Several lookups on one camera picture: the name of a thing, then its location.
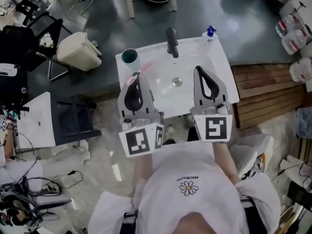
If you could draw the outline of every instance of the pink brush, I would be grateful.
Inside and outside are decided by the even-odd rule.
[[[152,61],[148,62],[147,64],[145,64],[145,65],[139,70],[139,72],[140,72],[140,73],[145,72],[145,71],[148,70],[152,65],[153,65],[153,62],[152,62]],[[129,78],[126,78],[125,83],[126,83],[128,86],[130,86],[130,85],[135,81],[136,78],[137,78],[137,76],[134,76],[134,77],[131,76],[131,77],[129,77]]]

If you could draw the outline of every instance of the plastic bag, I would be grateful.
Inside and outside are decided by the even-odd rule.
[[[299,138],[312,139],[312,107],[299,108],[296,115],[298,120],[297,135]]]

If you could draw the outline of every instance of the soap dispenser bottle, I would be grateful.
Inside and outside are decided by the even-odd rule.
[[[216,35],[214,34],[215,32],[216,32],[215,27],[209,26],[207,32],[202,34],[203,44],[206,47],[209,47],[212,44],[214,38],[216,37]]]

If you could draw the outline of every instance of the white trash bin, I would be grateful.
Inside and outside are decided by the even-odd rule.
[[[58,46],[58,60],[83,71],[97,68],[102,61],[101,52],[88,40],[87,33],[76,32]]]

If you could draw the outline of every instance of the sink drain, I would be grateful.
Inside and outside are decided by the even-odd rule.
[[[172,79],[172,85],[174,87],[180,87],[182,85],[182,80],[179,77],[175,77]]]

